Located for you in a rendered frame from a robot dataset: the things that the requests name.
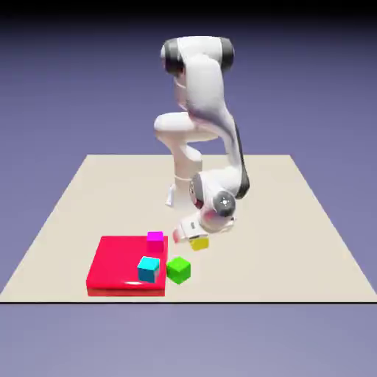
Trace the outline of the small magenta cube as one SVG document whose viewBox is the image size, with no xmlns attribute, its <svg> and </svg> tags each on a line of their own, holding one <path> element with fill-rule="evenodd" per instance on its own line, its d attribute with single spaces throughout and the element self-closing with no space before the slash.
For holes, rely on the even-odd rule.
<svg viewBox="0 0 377 377">
<path fill-rule="evenodd" d="M 147 250 L 149 253 L 162 253 L 164 250 L 163 231 L 149 231 L 147 233 Z"/>
</svg>

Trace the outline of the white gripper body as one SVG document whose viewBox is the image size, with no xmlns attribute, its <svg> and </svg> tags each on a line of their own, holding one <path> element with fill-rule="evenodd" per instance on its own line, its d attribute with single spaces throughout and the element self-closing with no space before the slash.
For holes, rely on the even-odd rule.
<svg viewBox="0 0 377 377">
<path fill-rule="evenodd" d="M 198 216 L 186 216 L 177 224 L 172 236 L 175 243 L 180 243 L 207 237 L 208 232 L 201 226 Z"/>
</svg>

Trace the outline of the large red box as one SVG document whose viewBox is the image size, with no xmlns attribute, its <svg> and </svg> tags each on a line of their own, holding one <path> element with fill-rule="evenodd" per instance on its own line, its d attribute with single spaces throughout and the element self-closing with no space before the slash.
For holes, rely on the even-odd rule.
<svg viewBox="0 0 377 377">
<path fill-rule="evenodd" d="M 163 297 L 166 286 L 168 237 L 162 253 L 149 253 L 147 236 L 103 236 L 86 278 L 89 296 Z M 138 280 L 138 263 L 143 256 L 160 259 L 155 283 Z"/>
</svg>

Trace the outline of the small green cube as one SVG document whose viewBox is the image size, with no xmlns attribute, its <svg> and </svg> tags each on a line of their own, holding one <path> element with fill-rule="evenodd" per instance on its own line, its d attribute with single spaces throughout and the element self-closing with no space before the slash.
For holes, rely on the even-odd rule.
<svg viewBox="0 0 377 377">
<path fill-rule="evenodd" d="M 191 263 L 182 257 L 173 258 L 166 264 L 166 277 L 181 284 L 191 277 Z"/>
</svg>

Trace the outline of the small cyan cube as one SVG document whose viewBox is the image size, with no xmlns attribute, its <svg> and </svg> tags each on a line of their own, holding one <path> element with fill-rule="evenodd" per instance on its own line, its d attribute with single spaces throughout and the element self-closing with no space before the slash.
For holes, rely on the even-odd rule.
<svg viewBox="0 0 377 377">
<path fill-rule="evenodd" d="M 155 283 L 160 271 L 160 259 L 143 256 L 138 263 L 137 269 L 139 281 Z"/>
</svg>

